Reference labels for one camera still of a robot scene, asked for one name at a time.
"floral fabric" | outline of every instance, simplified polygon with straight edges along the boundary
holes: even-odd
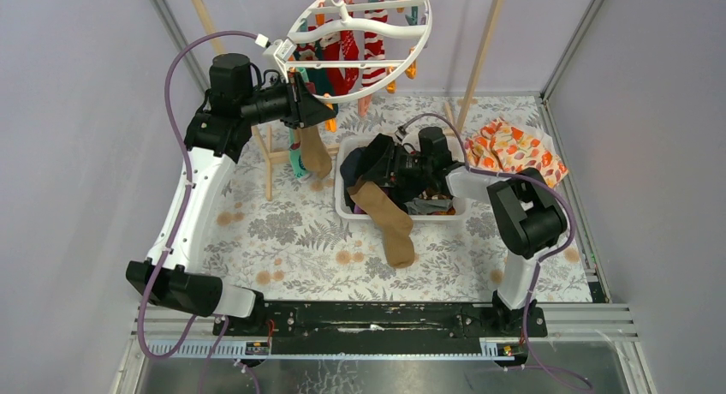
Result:
[[[545,147],[541,139],[501,117],[467,139],[467,157],[470,164],[485,170],[519,173],[534,167],[550,187],[555,187],[568,174],[559,156]]]

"tan sock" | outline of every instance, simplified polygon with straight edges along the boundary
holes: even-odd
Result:
[[[320,139],[318,126],[299,128],[300,130],[300,156],[305,169],[315,173],[318,178],[324,178],[333,170],[333,160],[330,159],[328,149]]]
[[[358,181],[348,188],[350,198],[384,233],[384,250],[388,264],[393,268],[406,268],[414,263],[414,243],[411,230],[414,221],[401,211],[386,193],[373,182]]]

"gray wall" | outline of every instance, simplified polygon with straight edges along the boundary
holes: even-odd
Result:
[[[148,0],[0,0],[0,39],[0,391],[106,392],[181,167],[176,51]]]
[[[190,0],[168,1],[187,39],[205,34]],[[218,30],[246,30],[281,39],[313,1],[205,0],[205,3]],[[354,1],[363,3],[367,0]],[[590,1],[505,0],[478,90],[541,90]],[[429,47],[420,54],[419,75],[414,81],[402,78],[397,83],[398,89],[463,93],[490,4],[491,0],[431,0],[433,32]],[[406,24],[403,15],[395,11],[390,22]],[[241,39],[225,39],[224,43],[228,51],[248,54],[254,62],[264,64],[259,47],[250,46]],[[391,40],[386,45],[387,57],[404,58],[409,47],[408,43]],[[206,70],[213,57],[211,47],[200,48],[197,57]]]
[[[551,99],[661,392],[723,392],[726,0],[607,0]]]

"red and white sock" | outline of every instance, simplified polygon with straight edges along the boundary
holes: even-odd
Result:
[[[315,27],[315,26],[309,26],[307,28],[307,31],[311,32],[312,30],[315,30],[316,28],[317,27]],[[315,43],[297,45],[296,51],[300,54],[301,61],[317,60],[317,58],[315,57]]]
[[[341,32],[341,49],[343,60],[358,60],[360,50],[358,50],[358,45],[355,43],[355,36],[353,35],[352,31],[346,30]],[[355,82],[358,81],[359,77],[360,71],[357,68],[350,67],[345,69],[345,87],[347,88],[346,93],[350,93],[350,91],[355,86]]]
[[[320,48],[323,49],[323,60],[339,61],[341,50],[341,32],[330,33],[320,39]],[[339,68],[325,69],[325,73],[328,75],[328,80],[330,80],[330,84],[333,85],[333,92],[336,94],[336,96],[348,94],[348,89],[345,86],[345,79],[343,78]]]
[[[365,12],[364,17],[373,21],[381,21],[383,23],[388,22],[388,10],[368,10]],[[363,38],[366,42],[366,60],[385,60],[385,47],[384,38],[380,34],[365,32]],[[361,85],[363,87],[370,87],[386,76],[386,68],[381,67],[377,69],[363,69],[363,80]],[[366,96],[358,100],[358,114],[365,116],[368,112],[368,107],[371,105],[372,95]]]

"white plastic basket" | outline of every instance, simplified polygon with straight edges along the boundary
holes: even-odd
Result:
[[[353,214],[348,206],[345,205],[345,195],[343,195],[343,180],[340,173],[340,166],[350,152],[358,147],[367,146],[373,141],[377,134],[363,134],[346,137],[341,141],[340,150],[336,160],[336,191],[335,202],[336,211],[339,216],[347,220],[364,220],[370,221],[371,217],[366,214]],[[463,161],[463,153],[459,147],[455,137],[448,137],[449,149],[451,150],[454,160]],[[417,150],[419,149],[419,138],[417,133],[409,134],[404,142],[411,143]],[[454,198],[454,208],[456,215],[453,216],[411,216],[414,222],[421,223],[453,223],[466,219],[471,213],[472,202],[468,199]]]

